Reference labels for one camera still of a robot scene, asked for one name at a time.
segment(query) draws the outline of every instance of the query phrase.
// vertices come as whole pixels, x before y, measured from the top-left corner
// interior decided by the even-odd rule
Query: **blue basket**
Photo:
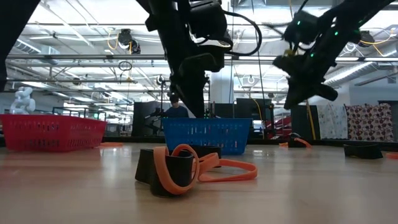
[[[179,144],[221,146],[224,155],[244,153],[252,119],[246,118],[164,118],[167,147]]]

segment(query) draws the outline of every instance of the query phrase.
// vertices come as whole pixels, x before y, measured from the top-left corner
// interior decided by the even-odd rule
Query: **man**
[[[185,107],[178,105],[177,95],[170,96],[170,102],[172,107],[166,111],[168,118],[189,118],[188,110]]]

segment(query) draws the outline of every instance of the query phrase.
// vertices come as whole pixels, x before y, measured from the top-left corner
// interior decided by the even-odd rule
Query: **white curtain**
[[[345,106],[317,105],[321,139],[348,139]]]

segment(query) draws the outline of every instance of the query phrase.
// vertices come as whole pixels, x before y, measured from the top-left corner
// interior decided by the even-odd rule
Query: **red plastic basket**
[[[14,151],[65,152],[101,144],[106,122],[62,115],[2,114],[6,147]]]

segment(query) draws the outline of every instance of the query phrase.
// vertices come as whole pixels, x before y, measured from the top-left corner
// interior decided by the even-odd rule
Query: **patterned curtain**
[[[321,139],[348,139],[345,106],[318,105],[317,110]]]
[[[391,106],[347,106],[348,138],[357,141],[394,141]]]

